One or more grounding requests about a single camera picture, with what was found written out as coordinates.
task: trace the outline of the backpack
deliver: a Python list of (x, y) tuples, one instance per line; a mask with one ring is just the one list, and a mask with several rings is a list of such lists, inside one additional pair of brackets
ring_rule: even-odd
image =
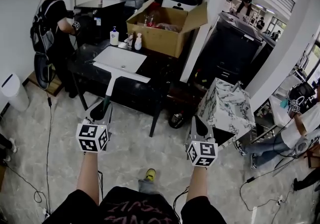
[(46, 14), (49, 8), (59, 0), (52, 1), (46, 10), (42, 11), (42, 5), (40, 6), (38, 13), (34, 16), (32, 27), (30, 30), (30, 37), (34, 50), (38, 54), (47, 54), (48, 50), (52, 47), (55, 40), (55, 34), (57, 32), (58, 26), (55, 32), (52, 31), (50, 23), (46, 18)]

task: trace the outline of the marble table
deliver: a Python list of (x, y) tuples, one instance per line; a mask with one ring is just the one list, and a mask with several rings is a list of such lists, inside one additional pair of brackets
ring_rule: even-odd
[(225, 148), (256, 126), (250, 106), (249, 94), (233, 85), (216, 78), (198, 106), (197, 114), (210, 126), (234, 135), (219, 148)]

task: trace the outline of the white pillar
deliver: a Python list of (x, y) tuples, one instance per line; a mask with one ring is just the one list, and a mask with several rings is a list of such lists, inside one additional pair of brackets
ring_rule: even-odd
[(320, 0), (297, 0), (281, 39), (246, 87), (251, 108), (257, 110), (280, 86), (301, 57), (320, 24)]
[(215, 23), (217, 20), (218, 14), (222, 11), (223, 3), (225, 0), (203, 0), (208, 2), (208, 23), (204, 24), (200, 27), (199, 32), (197, 36), (195, 37), (193, 46), (191, 48), (191, 51), (188, 55), (186, 64), (184, 66), (182, 76), (180, 78), (180, 81), (187, 82), (191, 72), (194, 68), (194, 65), (196, 63), (196, 60), (202, 50), (202, 47), (204, 45), (204, 42), (206, 40), (206, 37), (208, 35), (208, 32), (210, 30), (211, 25)]

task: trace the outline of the man in black shirt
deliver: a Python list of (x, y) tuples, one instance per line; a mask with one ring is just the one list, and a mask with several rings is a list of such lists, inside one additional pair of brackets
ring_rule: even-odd
[(48, 9), (46, 17), (52, 32), (55, 33), (54, 44), (47, 53), (49, 61), (54, 65), (56, 74), (65, 86), (65, 90), (69, 92), (69, 96), (74, 98), (77, 89), (68, 71), (67, 59), (75, 51), (69, 38), (69, 34), (75, 35), (75, 29), (67, 21), (67, 8), (63, 0), (44, 0), (41, 8)]
[[(76, 191), (67, 197), (44, 224), (178, 224), (179, 220), (172, 207), (155, 190), (155, 175), (153, 169), (148, 170), (146, 178), (139, 180), (139, 192), (114, 187), (99, 205), (98, 155), (87, 152)], [(205, 167), (195, 167), (193, 170), (181, 217), (183, 224), (226, 224), (207, 198)]]

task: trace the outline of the black t-shirt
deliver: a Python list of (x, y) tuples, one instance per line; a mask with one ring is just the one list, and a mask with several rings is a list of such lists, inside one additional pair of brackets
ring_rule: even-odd
[[(42, 11), (45, 12), (48, 6), (54, 1), (56, 0), (45, 0), (41, 6)], [(55, 33), (55, 41), (53, 44), (53, 51), (55, 52), (54, 54), (57, 54), (57, 52), (59, 52), (63, 53), (63, 55), (66, 55), (66, 53), (74, 50), (70, 42), (69, 34), (62, 32), (58, 27), (58, 22), (67, 16), (66, 9), (67, 8), (64, 1), (58, 0), (50, 6), (45, 15), (50, 24), (52, 32)]]
[[(226, 224), (207, 197), (188, 201), (181, 211), (183, 224)], [(44, 224), (178, 224), (161, 195), (147, 195), (127, 188), (113, 188), (98, 207), (83, 191), (71, 193)]]

